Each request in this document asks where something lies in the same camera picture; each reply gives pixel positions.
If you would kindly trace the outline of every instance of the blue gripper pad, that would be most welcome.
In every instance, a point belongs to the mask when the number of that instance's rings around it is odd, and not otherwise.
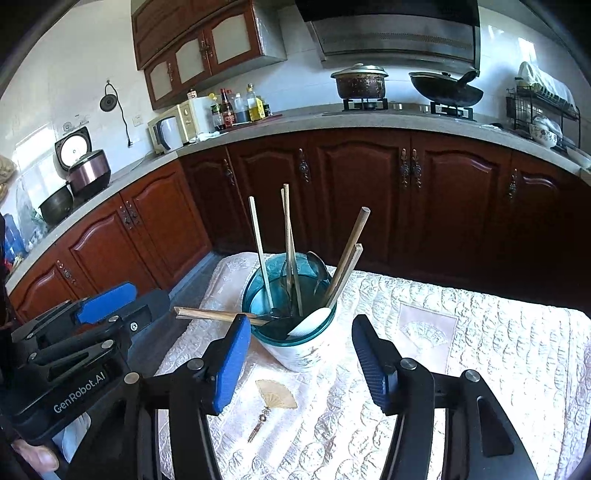
[[[218,415],[232,401],[236,383],[246,359],[246,352],[251,343],[251,323],[246,315],[236,315],[223,343],[222,352],[227,353],[217,372],[212,401],[213,410]]]
[[[138,289],[130,282],[87,300],[78,312],[80,323],[97,323],[136,299]]]
[[[355,317],[351,336],[371,398],[386,413],[398,385],[394,364],[400,361],[400,355],[393,343],[378,337],[365,315]]]

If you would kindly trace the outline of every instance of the screw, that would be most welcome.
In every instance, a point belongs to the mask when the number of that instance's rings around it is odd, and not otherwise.
[[[187,362],[187,368],[195,372],[197,370],[201,370],[204,365],[205,363],[203,363],[203,360],[201,360],[200,358],[192,358]]]
[[[136,383],[139,380],[139,375],[135,372],[130,372],[128,373],[125,378],[123,379],[123,381],[125,383],[127,383],[128,385],[133,385],[134,383]]]
[[[478,382],[480,380],[480,373],[476,370],[466,370],[466,378],[471,382]]]
[[[412,358],[403,358],[400,360],[400,366],[405,370],[414,370],[417,367],[417,363]]]

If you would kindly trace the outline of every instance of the kitchen cabinet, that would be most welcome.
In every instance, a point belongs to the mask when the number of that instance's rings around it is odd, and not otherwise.
[[[467,138],[413,132],[409,271],[439,281],[486,275],[498,247],[511,151]]]
[[[96,294],[75,262],[65,252],[50,247],[30,268],[10,294],[21,322],[27,322],[66,300]]]
[[[187,155],[181,162],[214,249],[254,251],[249,213],[229,159],[226,147],[217,147]]]
[[[60,249],[69,254],[70,261],[64,264],[71,268],[76,265],[96,292],[103,292],[123,282],[133,283],[142,295],[158,284],[134,242],[128,229],[134,228],[124,203],[116,195],[102,203],[69,229],[57,241]]]
[[[212,74],[206,45],[203,31],[196,30],[174,46],[173,71],[178,74],[180,88],[189,90]]]
[[[121,198],[134,245],[161,288],[172,288],[211,250],[178,161],[132,183]]]
[[[261,55],[254,12],[249,2],[216,16],[206,27],[212,74]]]
[[[170,52],[144,70],[148,94],[153,106],[166,103],[175,94],[173,86],[177,86],[173,76],[174,57]]]
[[[555,282],[560,253],[567,248],[568,215],[577,209],[571,193],[579,181],[550,163],[514,151],[511,179],[502,198],[499,266],[506,281]]]
[[[320,130],[308,135],[306,153],[322,216],[324,260],[336,265],[359,209],[366,206],[371,214],[359,240],[360,267],[381,271],[396,264],[408,221],[410,134]]]
[[[317,250],[320,234],[313,178],[304,151],[306,133],[272,135],[228,146],[236,182],[248,208],[256,201],[265,252],[285,252],[283,184],[290,185],[290,216],[295,249]]]
[[[194,21],[186,0],[148,0],[131,16],[138,70]]]

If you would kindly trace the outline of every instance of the floor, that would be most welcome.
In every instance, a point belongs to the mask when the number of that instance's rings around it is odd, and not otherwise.
[[[213,270],[223,255],[211,252],[201,260],[170,292],[170,305],[199,307],[209,285]],[[191,320],[177,320],[169,313],[136,335],[129,349],[128,363],[132,371],[144,377],[153,376],[164,355],[186,330]]]

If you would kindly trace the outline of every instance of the person's hand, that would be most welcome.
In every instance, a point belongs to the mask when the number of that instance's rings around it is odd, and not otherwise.
[[[60,466],[60,461],[56,454],[48,447],[41,445],[34,447],[29,445],[23,439],[15,440],[12,448],[31,465],[37,473],[55,472]]]

